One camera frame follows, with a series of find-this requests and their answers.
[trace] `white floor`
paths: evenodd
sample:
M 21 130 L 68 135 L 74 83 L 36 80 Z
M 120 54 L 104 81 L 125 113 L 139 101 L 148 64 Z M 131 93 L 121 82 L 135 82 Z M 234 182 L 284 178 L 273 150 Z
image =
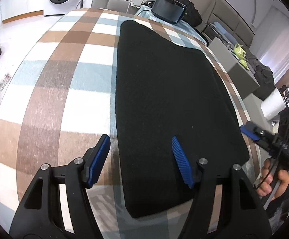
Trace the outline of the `white floor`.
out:
M 7 73 L 14 76 L 28 52 L 59 18 L 35 16 L 0 26 L 0 81 Z M 6 89 L 0 92 L 0 104 Z

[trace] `black jacket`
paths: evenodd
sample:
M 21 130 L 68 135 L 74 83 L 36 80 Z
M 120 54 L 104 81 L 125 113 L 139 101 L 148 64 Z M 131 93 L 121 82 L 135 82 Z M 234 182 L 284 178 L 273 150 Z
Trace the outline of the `black jacket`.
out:
M 185 15 L 183 20 L 189 23 L 193 28 L 202 23 L 202 17 L 199 11 L 194 8 L 194 4 L 190 0 L 176 0 L 184 5 L 186 5 Z
M 246 59 L 255 70 L 254 77 L 259 84 L 259 88 L 253 94 L 264 101 L 276 89 L 273 72 L 269 67 L 263 65 L 250 51 L 246 51 Z

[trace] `metal screw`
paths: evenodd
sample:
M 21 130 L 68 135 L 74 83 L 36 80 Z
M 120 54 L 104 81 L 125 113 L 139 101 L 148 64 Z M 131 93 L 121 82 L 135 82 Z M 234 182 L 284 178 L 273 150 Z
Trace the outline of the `metal screw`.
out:
M 235 171 L 239 171 L 240 170 L 240 165 L 239 164 L 234 164 L 233 165 L 233 169 L 235 170 Z
M 199 160 L 199 163 L 202 164 L 202 165 L 205 165 L 205 164 L 208 163 L 208 160 L 205 159 L 205 158 L 201 158 L 201 159 Z
M 75 160 L 74 160 L 74 163 L 75 164 L 81 164 L 83 162 L 83 159 L 82 158 L 76 158 Z
M 49 165 L 48 164 L 42 164 L 41 166 L 41 169 L 44 171 L 44 170 L 47 170 L 49 168 Z

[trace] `blue gripper pad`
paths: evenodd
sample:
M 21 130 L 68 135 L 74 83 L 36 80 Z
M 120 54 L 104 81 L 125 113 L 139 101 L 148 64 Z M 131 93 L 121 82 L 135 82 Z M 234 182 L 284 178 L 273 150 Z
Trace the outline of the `blue gripper pad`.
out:
M 109 150 L 110 138 L 107 135 L 102 135 L 85 163 L 85 175 L 90 188 L 97 183 Z
M 246 136 L 248 136 L 248 137 L 249 137 L 250 139 L 252 139 L 253 141 L 259 141 L 259 140 L 260 140 L 260 138 L 259 138 L 257 135 L 255 135 L 254 133 L 250 132 L 250 131 L 247 129 L 246 125 L 240 126 L 240 130 L 241 130 L 241 132 L 242 132 L 243 134 L 245 134 Z
M 172 151 L 184 183 L 187 184 L 190 189 L 192 189 L 194 187 L 192 168 L 176 137 L 172 138 Z

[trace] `green teapot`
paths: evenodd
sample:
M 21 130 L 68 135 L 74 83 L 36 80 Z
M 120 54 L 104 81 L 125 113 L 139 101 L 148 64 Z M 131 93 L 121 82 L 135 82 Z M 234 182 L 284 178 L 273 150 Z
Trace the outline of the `green teapot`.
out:
M 239 58 L 239 59 L 244 59 L 246 52 L 242 49 L 240 44 L 236 44 L 234 47 L 234 54 Z
M 247 65 L 247 63 L 246 63 L 246 61 L 245 61 L 244 59 L 240 59 L 239 61 L 240 61 L 241 65 L 242 65 L 246 70 L 249 70 L 248 65 Z

